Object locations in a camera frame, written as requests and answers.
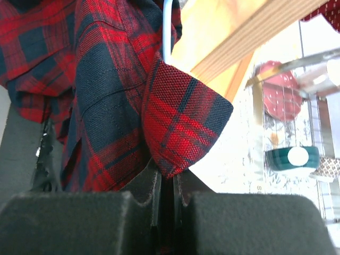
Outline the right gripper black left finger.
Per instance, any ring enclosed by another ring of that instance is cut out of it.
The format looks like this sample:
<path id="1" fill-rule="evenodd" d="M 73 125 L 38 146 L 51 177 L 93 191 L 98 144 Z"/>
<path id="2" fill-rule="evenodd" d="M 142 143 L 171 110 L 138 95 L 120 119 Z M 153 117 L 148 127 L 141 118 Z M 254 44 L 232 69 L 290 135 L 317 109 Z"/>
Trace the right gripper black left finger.
<path id="1" fill-rule="evenodd" d="M 16 195 L 1 210 L 1 254 L 152 254 L 160 183 L 148 167 L 120 192 Z"/>

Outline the red plaid garment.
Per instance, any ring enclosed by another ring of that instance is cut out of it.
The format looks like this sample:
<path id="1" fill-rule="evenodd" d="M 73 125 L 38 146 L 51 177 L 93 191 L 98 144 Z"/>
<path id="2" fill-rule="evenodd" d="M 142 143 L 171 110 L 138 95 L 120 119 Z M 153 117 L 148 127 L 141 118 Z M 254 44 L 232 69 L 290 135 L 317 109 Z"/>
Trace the red plaid garment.
<path id="1" fill-rule="evenodd" d="M 162 1 L 1 1 L 1 85 L 51 119 L 64 191 L 119 190 L 153 159 L 170 178 L 204 157 L 232 104 L 162 59 Z"/>

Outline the red polka dot skirt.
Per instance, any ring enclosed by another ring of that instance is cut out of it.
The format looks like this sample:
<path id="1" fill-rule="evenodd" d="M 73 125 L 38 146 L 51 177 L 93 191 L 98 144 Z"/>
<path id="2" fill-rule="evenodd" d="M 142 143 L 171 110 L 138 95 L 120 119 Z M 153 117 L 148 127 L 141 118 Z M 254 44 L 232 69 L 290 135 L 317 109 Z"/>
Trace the red polka dot skirt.
<path id="1" fill-rule="evenodd" d="M 333 29 L 339 32 L 340 23 L 340 0 L 329 0 L 325 4 L 321 5 L 310 14 L 301 19 L 303 22 L 307 22 L 318 15 L 322 15 L 325 20 L 333 27 Z"/>

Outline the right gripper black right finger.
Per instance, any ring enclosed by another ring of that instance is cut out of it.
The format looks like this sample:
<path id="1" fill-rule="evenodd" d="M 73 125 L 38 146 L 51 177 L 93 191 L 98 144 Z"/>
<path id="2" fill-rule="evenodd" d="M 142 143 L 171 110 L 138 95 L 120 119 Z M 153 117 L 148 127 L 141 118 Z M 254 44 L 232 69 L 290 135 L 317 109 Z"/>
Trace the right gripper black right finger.
<path id="1" fill-rule="evenodd" d="M 179 254 L 335 254 L 306 197 L 216 193 L 193 173 L 173 179 Z"/>

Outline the blue hanger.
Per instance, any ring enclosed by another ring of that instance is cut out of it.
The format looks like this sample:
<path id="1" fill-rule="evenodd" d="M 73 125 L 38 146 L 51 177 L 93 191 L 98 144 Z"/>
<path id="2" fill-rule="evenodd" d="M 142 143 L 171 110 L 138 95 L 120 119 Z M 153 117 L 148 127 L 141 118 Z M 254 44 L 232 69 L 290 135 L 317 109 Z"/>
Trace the blue hanger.
<path id="1" fill-rule="evenodd" d="M 166 64 L 171 63 L 172 50 L 172 0 L 164 0 L 163 2 L 163 60 Z"/>

